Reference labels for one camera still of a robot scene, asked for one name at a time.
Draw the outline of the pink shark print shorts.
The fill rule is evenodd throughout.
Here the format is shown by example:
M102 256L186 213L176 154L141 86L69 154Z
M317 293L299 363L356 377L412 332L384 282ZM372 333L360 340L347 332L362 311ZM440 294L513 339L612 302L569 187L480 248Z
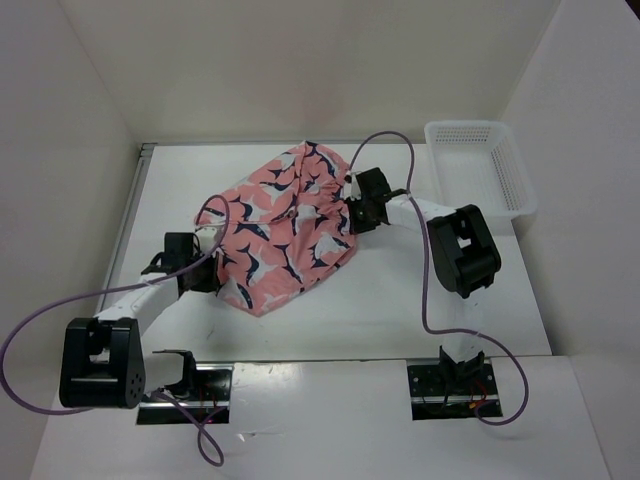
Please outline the pink shark print shorts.
M217 251L219 298L259 317L343 267L357 248L343 198L348 172L338 153L304 141L208 200L196 228L228 228Z

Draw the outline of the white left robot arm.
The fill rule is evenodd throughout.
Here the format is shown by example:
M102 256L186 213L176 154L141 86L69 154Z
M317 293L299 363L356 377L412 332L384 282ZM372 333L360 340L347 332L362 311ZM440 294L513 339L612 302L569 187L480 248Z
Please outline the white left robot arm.
M141 271L124 295L90 318L66 328L59 385L61 405L71 409L132 409L153 390L147 379L151 357L142 334L188 291L217 292L220 227L196 233L170 232L164 249Z

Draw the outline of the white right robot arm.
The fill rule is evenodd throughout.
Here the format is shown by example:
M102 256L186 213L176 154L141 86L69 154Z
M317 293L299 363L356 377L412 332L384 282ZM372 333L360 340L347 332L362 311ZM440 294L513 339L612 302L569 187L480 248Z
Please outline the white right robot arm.
M480 209L454 209L393 190L378 168L346 176L346 205L355 234L381 225L404 227L422 235L426 248L423 299L433 280L452 298L453 314L440 327L423 319L425 330L442 336L438 378L446 393L460 393L481 375L482 292L494 282L502 261Z

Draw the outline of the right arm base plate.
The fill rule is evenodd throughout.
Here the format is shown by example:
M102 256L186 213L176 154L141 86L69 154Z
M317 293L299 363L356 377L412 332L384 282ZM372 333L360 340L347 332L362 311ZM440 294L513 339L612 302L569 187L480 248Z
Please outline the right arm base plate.
M493 367L486 361L482 370L466 384L447 387L438 362L433 359L406 364L413 421L467 419L475 416L503 417Z

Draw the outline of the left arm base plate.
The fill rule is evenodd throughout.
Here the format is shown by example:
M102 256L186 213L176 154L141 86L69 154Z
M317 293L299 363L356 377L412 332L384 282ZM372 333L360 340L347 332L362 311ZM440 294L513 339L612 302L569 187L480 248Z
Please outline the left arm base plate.
M198 422L228 424L234 365L231 363L199 363L195 385L188 390L171 387L166 394L177 400ZM144 397L136 424L164 426L189 424L190 421L170 402Z

